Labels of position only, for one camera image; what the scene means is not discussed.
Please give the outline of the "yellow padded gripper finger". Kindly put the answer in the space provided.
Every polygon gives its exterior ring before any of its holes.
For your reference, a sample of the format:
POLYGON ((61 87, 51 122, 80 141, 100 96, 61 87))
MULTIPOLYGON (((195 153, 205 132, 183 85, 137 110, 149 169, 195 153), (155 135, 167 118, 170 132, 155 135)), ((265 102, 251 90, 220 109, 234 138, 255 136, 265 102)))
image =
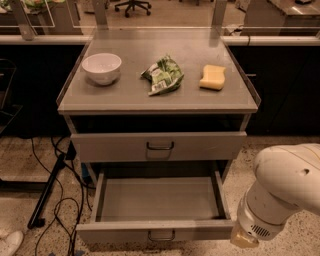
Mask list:
POLYGON ((238 221, 235 222, 232 228, 230 242, 242 249, 256 248, 259 246, 259 241, 247 234, 238 221))

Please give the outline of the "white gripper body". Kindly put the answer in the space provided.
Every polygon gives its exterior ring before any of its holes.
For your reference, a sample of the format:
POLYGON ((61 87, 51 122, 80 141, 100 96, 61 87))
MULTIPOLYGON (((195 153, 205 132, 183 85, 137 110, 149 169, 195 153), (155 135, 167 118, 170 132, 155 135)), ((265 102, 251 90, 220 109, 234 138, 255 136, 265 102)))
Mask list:
POLYGON ((245 235, 269 241, 284 229, 287 219, 293 214, 293 208, 282 204, 262 203, 243 198, 238 206, 237 221, 245 235))

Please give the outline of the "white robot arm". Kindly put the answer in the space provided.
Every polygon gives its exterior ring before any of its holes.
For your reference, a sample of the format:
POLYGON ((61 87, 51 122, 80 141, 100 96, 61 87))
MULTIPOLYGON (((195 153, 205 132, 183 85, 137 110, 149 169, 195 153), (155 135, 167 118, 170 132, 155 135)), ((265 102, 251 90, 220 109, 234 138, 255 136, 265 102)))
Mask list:
POLYGON ((255 182, 241 198, 230 242, 254 248, 270 241, 289 217, 307 210, 320 214, 320 145, 276 145, 254 160, 255 182))

